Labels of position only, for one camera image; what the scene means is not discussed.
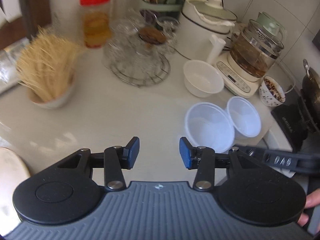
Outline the person's left hand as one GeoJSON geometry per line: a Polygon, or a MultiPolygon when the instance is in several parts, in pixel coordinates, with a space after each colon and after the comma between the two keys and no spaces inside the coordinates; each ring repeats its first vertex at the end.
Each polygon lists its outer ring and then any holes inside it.
{"type": "MultiPolygon", "coordinates": [[[[308,194],[306,196],[306,204],[304,209],[310,209],[312,207],[317,207],[320,204],[320,189],[316,189],[312,193],[308,194]]],[[[309,221],[309,215],[302,213],[299,220],[298,224],[300,226],[305,226],[307,222],[309,221]]]]}

